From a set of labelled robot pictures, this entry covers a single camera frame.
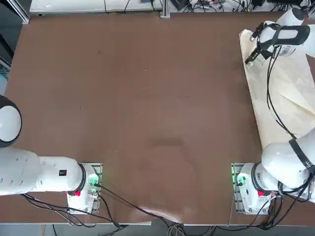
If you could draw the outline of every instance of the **table surface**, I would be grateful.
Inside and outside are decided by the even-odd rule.
[[[278,17],[33,17],[23,26],[6,91],[23,116],[14,146],[101,162],[104,186],[169,219],[228,224],[231,163],[258,162],[262,152],[238,34]],[[151,219],[103,195],[116,221]],[[66,205],[64,193],[34,196]],[[21,196],[0,197],[0,208],[0,222],[64,222]],[[297,204],[282,224],[315,225],[314,210]],[[104,206],[100,214],[107,215]],[[252,219],[233,210],[231,224]]]

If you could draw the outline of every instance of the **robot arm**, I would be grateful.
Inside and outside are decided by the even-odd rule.
[[[100,177],[90,164],[67,157],[37,156],[9,147],[20,135],[17,106],[0,95],[0,196],[28,192],[67,192],[68,206],[91,213],[98,209]]]
[[[258,55],[268,59],[277,48],[282,46],[279,55],[291,55],[299,47],[315,57],[315,25],[302,26],[303,12],[292,8],[281,16],[277,22],[261,23],[252,34],[251,41],[257,40],[257,47],[246,59],[245,63],[254,61]]]
[[[302,26],[303,13],[293,8],[277,22],[261,23],[252,34],[257,47],[245,63],[254,61],[258,55],[269,58],[282,46],[279,56],[291,55],[296,48],[315,57],[315,25]],[[293,196],[315,203],[315,128],[304,137],[287,143],[274,143],[265,148],[261,163],[246,163],[239,173],[238,184],[246,214],[257,214],[264,206],[269,207],[273,192],[285,191]]]

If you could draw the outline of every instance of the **wire bundle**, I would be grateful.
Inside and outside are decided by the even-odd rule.
[[[214,11],[215,11],[216,13],[218,13],[218,10],[215,9],[215,8],[214,8],[213,6],[211,6],[211,4],[210,4],[210,3],[214,2],[214,1],[215,1],[215,0],[210,0],[210,1],[208,1],[209,4],[205,4],[205,3],[202,3],[202,2],[200,2],[200,1],[197,1],[197,2],[192,6],[192,5],[191,5],[192,0],[190,0],[190,2],[186,5],[185,9],[183,10],[183,13],[184,13],[184,12],[194,13],[194,11],[195,11],[196,9],[199,9],[199,8],[202,8],[204,12],[206,12],[206,9],[211,8],[211,9],[214,9]],[[219,9],[221,9],[222,12],[224,12],[224,7],[223,7],[222,3],[219,2],[219,4],[220,4]]]
[[[166,236],[171,236],[172,234],[172,231],[175,230],[175,236],[177,236],[177,233],[179,233],[180,235],[182,236],[188,236],[184,229],[182,228],[183,224],[180,224],[180,223],[177,223],[177,224],[174,224],[174,225],[171,225],[168,230],[167,230],[167,233],[166,233]],[[215,232],[216,230],[216,226],[210,226],[206,232],[204,232],[203,234],[199,235],[199,236],[212,236],[213,233]]]
[[[126,227],[126,226],[120,226],[119,224],[117,224],[112,219],[112,216],[110,214],[110,211],[109,211],[109,208],[108,208],[107,205],[106,205],[106,208],[108,210],[108,214],[110,216],[110,219],[108,219],[106,217],[99,216],[99,215],[95,215],[93,213],[88,213],[88,212],[85,212],[85,211],[82,211],[82,210],[79,210],[79,209],[74,209],[74,208],[66,207],[66,206],[57,206],[57,205],[53,205],[53,204],[50,204],[50,203],[46,203],[44,201],[41,201],[39,199],[36,199],[36,198],[32,197],[29,194],[22,194],[22,196],[25,198],[26,201],[28,201],[30,204],[32,204],[33,206],[35,206],[37,208],[54,211],[55,213],[60,215],[62,218],[67,220],[67,222],[69,222],[70,225],[84,226],[86,228],[94,228],[96,226],[96,224],[95,225],[84,224],[77,216],[67,212],[68,210],[75,210],[75,211],[79,211],[79,212],[82,212],[82,213],[85,213],[85,214],[88,214],[88,215],[92,215],[92,216],[95,216],[95,217],[98,217],[98,218],[102,218],[102,219],[108,220],[108,221],[113,223],[113,225],[116,227],[116,230],[114,230],[112,232],[109,232],[109,233],[107,233],[104,236],[112,236],[114,233],[116,233],[116,232],[118,232],[118,231],[120,231],[120,230],[122,230],[122,229],[124,229]],[[70,217],[73,217],[76,220],[76,222],[74,222],[72,219],[70,219]],[[54,225],[53,225],[53,230],[54,230],[55,235],[57,236],[57,233],[56,233]]]

